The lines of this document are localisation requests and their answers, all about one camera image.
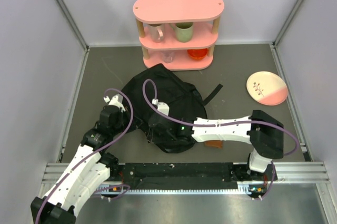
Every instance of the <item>cable connector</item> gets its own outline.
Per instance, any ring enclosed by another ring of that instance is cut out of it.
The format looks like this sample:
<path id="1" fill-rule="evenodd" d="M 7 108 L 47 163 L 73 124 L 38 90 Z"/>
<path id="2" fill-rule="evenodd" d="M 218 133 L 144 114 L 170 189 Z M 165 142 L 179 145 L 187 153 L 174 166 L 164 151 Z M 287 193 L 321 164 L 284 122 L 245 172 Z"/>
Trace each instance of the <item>cable connector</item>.
<path id="1" fill-rule="evenodd" d="M 152 104 L 153 104 L 153 105 L 157 105 L 157 106 L 158 106 L 158 102 L 159 102 L 158 99 L 153 99 L 153 100 L 152 100 Z"/>
<path id="2" fill-rule="evenodd" d="M 105 96 L 103 99 L 104 99 L 105 103 L 110 102 L 110 98 L 108 96 Z"/>

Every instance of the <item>plate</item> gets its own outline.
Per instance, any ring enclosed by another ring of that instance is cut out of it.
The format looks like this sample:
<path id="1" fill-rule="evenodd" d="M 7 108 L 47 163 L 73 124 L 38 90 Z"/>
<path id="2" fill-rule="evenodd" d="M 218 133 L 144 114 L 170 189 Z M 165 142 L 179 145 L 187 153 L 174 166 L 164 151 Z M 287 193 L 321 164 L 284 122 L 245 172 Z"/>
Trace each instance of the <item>plate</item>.
<path id="1" fill-rule="evenodd" d="M 247 90 L 253 99 L 265 105 L 281 104 L 288 96 L 285 82 L 268 71 L 252 74 L 247 80 Z"/>

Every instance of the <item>white mug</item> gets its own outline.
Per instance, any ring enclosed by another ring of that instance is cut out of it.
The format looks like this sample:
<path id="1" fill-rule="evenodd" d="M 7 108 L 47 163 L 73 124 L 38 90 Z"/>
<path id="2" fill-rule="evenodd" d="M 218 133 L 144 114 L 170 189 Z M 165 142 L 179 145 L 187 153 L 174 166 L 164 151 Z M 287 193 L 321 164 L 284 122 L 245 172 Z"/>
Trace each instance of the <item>white mug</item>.
<path id="1" fill-rule="evenodd" d="M 164 40 L 164 24 L 148 24 L 148 31 L 154 42 L 162 42 Z"/>

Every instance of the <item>orange bowl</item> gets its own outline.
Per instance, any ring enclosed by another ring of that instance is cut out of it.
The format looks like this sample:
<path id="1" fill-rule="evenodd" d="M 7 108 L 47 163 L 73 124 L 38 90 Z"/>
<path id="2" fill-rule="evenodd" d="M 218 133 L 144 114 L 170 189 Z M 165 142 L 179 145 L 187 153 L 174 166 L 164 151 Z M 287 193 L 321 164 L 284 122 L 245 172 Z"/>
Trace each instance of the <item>orange bowl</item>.
<path id="1" fill-rule="evenodd" d="M 209 49 L 208 48 L 203 48 L 203 49 L 188 49 L 187 53 L 192 59 L 195 60 L 201 60 L 204 59 L 208 53 Z"/>

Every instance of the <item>pink wooden shelf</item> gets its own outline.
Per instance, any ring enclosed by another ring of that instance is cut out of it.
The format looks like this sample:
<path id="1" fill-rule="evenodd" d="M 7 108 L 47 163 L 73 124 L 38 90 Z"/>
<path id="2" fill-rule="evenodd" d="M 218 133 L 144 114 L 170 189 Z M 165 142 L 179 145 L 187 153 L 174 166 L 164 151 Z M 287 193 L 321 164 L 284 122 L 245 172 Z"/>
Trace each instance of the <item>pink wooden shelf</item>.
<path id="1" fill-rule="evenodd" d="M 214 20 L 225 9 L 222 0 L 137 0 L 136 18 L 148 24 Z"/>
<path id="2" fill-rule="evenodd" d="M 187 50 L 179 50 L 175 52 L 173 62 L 165 63 L 160 51 L 150 52 L 150 59 L 144 59 L 146 67 L 152 67 L 159 63 L 163 63 L 169 70 L 202 70 L 207 68 L 213 61 L 213 56 L 206 56 L 201 60 L 194 60 L 189 57 Z"/>
<path id="3" fill-rule="evenodd" d="M 218 34 L 212 34 L 212 25 L 208 22 L 195 22 L 193 24 L 193 37 L 188 42 L 180 42 L 175 38 L 173 29 L 166 24 L 164 40 L 162 42 L 153 42 L 145 27 L 145 37 L 139 38 L 142 45 L 150 50 L 179 50 L 193 48 L 207 48 L 212 46 L 217 39 Z"/>

